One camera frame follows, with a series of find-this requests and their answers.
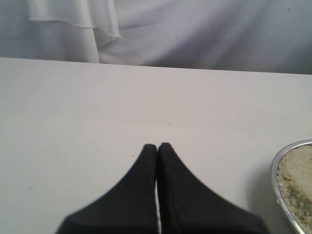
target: silver bowl rim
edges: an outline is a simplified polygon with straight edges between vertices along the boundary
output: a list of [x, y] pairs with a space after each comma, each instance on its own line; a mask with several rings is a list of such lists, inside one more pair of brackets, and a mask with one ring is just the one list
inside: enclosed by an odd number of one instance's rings
[[288, 210], [288, 208], [284, 202], [284, 199], [282, 197], [282, 194], [279, 190], [279, 186], [277, 183], [277, 169], [278, 169], [279, 162], [281, 161], [282, 157], [286, 153], [288, 153], [290, 150], [293, 150], [293, 149], [298, 148], [300, 146], [310, 145], [310, 144], [312, 145], [312, 139], [311, 140], [298, 141], [298, 142], [292, 143], [292, 144], [284, 147], [274, 157], [274, 159], [272, 161], [272, 165], [271, 165], [271, 182], [273, 185], [273, 190], [276, 194], [277, 202], [278, 202], [279, 206], [281, 207], [284, 215], [286, 216], [287, 221], [290, 223], [290, 225], [294, 229], [294, 231], [297, 232], [298, 234], [305, 234], [305, 232], [301, 229], [301, 227], [295, 221], [295, 219], [293, 218], [292, 214], [290, 213], [290, 211]]

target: uncooked rice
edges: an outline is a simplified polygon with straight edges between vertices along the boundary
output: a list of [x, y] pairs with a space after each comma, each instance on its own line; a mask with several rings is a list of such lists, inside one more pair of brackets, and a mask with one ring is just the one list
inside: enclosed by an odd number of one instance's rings
[[312, 234], [312, 146], [285, 154], [278, 165], [277, 181], [292, 216], [306, 234]]

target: black rubber pad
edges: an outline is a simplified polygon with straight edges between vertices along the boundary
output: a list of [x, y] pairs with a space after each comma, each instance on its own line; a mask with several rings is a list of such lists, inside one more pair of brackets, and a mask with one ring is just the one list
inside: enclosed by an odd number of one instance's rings
[[169, 143], [158, 150], [157, 190], [162, 234], [268, 234], [257, 216], [201, 183]]
[[103, 197], [68, 216], [57, 233], [157, 234], [156, 157], [156, 146], [145, 145], [124, 178]]

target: white table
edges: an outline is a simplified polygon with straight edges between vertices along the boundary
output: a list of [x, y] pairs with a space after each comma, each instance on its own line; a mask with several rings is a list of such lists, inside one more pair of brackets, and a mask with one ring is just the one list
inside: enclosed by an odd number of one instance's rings
[[54, 233], [145, 143], [166, 141], [207, 186], [290, 234], [270, 164], [312, 138], [311, 89], [307, 75], [0, 58], [0, 233]]

